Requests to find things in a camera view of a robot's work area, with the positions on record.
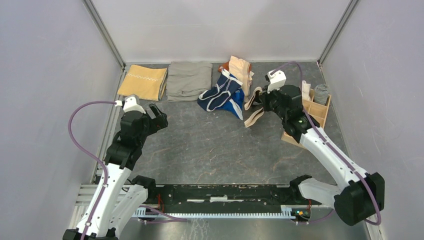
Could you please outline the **olive boxer briefs beige waistband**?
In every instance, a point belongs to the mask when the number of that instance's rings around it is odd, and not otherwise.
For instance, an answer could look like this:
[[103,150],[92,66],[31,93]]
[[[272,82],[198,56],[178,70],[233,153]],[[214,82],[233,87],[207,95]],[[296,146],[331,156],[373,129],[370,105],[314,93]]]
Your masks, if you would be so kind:
[[244,109],[246,111],[252,111],[251,115],[247,118],[247,120],[244,121],[244,126],[246,128],[253,126],[265,113],[264,108],[260,102],[260,95],[262,92],[263,89],[260,86],[256,87],[248,101],[244,104]]

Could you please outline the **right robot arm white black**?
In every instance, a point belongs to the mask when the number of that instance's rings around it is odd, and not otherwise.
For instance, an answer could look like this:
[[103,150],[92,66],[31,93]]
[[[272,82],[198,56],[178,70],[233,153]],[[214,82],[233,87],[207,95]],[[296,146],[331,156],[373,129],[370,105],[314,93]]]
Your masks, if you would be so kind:
[[312,153],[336,182],[331,185],[308,175],[298,177],[293,181],[295,187],[288,191],[289,199],[295,204],[310,199],[327,205],[349,226],[361,221],[379,226],[385,206],[383,176],[369,173],[335,145],[305,109],[301,89],[294,85],[264,89],[258,101],[264,111],[281,119],[284,131]]

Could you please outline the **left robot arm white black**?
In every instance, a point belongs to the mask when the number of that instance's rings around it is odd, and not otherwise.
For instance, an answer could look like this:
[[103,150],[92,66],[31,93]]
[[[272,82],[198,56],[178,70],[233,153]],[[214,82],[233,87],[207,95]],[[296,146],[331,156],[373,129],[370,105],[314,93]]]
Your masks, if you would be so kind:
[[125,110],[120,131],[113,137],[101,162],[103,173],[88,209],[74,229],[67,229],[64,240],[117,240],[136,209],[157,198],[156,181],[137,176],[128,192],[118,201],[122,187],[133,171],[148,136],[168,126],[167,115],[154,103],[149,104],[154,117],[141,106]]

